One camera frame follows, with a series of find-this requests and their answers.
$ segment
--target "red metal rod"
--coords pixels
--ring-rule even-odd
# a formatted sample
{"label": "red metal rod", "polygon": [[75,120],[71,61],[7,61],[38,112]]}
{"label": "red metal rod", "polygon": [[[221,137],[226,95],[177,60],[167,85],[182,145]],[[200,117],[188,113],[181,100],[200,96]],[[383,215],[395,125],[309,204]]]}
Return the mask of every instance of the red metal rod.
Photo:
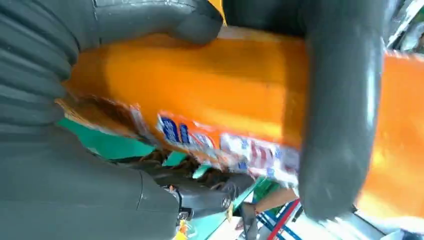
{"label": "red metal rod", "polygon": [[299,202],[300,202],[299,199],[296,199],[294,201],[294,203],[290,206],[290,208],[287,210],[285,215],[282,216],[282,218],[277,222],[271,234],[268,236],[266,240],[273,240],[275,238],[279,230],[283,227],[284,224],[286,224],[287,220],[289,219],[290,215],[293,213],[295,208],[298,206]]}

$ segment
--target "gloved hand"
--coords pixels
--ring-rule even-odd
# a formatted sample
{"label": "gloved hand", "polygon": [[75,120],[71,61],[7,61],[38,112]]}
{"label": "gloved hand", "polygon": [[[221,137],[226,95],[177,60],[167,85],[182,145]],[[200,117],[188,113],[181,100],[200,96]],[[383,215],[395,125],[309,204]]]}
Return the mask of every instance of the gloved hand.
{"label": "gloved hand", "polygon": [[397,0],[223,0],[230,26],[306,40],[309,104],[299,194],[314,219],[348,212],[367,176],[384,41]]}
{"label": "gloved hand", "polygon": [[206,44],[222,22],[207,0],[0,0],[0,239],[171,239],[179,200],[88,153],[55,99],[82,51],[154,32]]}

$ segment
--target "finger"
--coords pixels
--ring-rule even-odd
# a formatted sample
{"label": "finger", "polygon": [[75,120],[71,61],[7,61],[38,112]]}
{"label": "finger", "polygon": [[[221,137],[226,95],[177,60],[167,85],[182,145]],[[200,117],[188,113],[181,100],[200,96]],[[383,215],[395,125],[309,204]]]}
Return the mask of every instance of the finger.
{"label": "finger", "polygon": [[388,2],[307,0],[302,6],[311,72],[299,193],[314,219],[347,212],[367,176]]}
{"label": "finger", "polygon": [[223,18],[207,0],[95,0],[101,43],[167,33],[196,44],[218,35]]}

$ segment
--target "orange package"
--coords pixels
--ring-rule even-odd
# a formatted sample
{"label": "orange package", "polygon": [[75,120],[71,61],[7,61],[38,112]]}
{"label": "orange package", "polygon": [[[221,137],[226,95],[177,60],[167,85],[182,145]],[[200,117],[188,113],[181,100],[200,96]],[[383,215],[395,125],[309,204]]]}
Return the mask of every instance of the orange package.
{"label": "orange package", "polygon": [[[387,53],[358,199],[374,215],[424,217],[412,184],[424,183],[422,76],[419,55]],[[232,27],[206,46],[152,35],[81,54],[64,85],[67,116],[88,127],[296,184],[309,86],[300,39]]]}

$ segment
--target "product label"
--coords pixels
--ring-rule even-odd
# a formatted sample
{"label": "product label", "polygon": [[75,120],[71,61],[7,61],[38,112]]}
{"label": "product label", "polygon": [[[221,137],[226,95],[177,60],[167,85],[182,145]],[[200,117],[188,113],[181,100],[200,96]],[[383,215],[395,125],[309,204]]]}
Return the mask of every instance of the product label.
{"label": "product label", "polygon": [[300,163],[295,148],[226,133],[168,112],[158,115],[157,128],[170,145],[189,152],[203,164],[297,184]]}

